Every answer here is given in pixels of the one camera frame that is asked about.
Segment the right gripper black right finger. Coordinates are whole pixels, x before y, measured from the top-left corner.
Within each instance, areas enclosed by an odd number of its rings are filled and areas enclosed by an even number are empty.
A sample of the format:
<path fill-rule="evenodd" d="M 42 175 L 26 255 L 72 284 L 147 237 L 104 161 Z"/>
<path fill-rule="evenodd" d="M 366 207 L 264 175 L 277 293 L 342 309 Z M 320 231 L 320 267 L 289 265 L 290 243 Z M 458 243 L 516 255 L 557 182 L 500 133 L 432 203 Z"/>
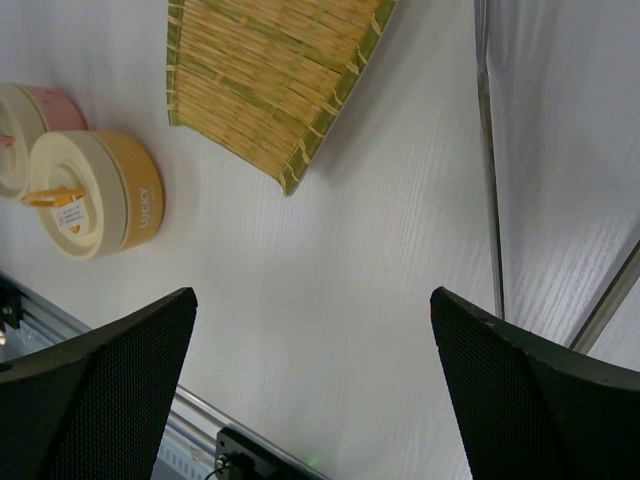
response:
<path fill-rule="evenodd" d="M 521 329 L 444 287 L 430 304 L 473 478 L 638 478 L 638 372 Z"/>

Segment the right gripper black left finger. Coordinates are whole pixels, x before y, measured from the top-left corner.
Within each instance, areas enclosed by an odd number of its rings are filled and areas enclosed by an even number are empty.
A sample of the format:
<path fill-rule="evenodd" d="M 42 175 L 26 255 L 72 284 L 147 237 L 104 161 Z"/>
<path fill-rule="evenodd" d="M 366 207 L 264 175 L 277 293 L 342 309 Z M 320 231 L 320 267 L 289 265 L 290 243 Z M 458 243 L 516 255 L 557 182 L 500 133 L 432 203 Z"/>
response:
<path fill-rule="evenodd" d="M 1 365 L 4 479 L 148 479 L 194 329 L 181 288 Z"/>

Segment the cream lid orange label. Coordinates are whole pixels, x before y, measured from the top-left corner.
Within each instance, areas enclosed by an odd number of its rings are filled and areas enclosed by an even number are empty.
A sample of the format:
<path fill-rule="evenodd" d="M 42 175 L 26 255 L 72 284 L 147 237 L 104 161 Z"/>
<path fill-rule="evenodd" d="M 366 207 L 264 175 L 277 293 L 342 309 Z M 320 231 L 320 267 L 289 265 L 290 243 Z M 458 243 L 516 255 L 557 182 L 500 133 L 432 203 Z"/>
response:
<path fill-rule="evenodd" d="M 29 192 L 54 244 L 75 260 L 116 252 L 124 239 L 126 198 L 108 150 L 87 131 L 51 132 L 30 153 Z"/>

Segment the cream lid pink label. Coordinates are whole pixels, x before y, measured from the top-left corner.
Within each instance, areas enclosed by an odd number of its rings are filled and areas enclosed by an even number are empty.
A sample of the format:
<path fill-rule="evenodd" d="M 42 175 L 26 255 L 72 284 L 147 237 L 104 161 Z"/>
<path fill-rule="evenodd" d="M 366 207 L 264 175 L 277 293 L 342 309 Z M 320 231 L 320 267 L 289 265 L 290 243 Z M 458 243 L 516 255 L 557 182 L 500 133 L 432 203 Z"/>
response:
<path fill-rule="evenodd" d="M 1 84 L 1 197 L 18 201 L 29 187 L 29 155 L 46 125 L 27 93 L 16 84 Z"/>

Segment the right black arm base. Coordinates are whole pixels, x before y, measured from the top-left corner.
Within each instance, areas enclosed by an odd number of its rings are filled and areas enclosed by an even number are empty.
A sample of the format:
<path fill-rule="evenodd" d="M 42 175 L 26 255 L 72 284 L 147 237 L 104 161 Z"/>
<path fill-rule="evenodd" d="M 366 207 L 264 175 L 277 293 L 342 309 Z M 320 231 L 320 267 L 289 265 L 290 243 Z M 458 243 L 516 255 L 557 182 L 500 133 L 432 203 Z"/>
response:
<path fill-rule="evenodd" d="M 223 427 L 216 437 L 214 469 L 205 479 L 313 480 L 322 476 L 278 457 L 238 430 Z"/>

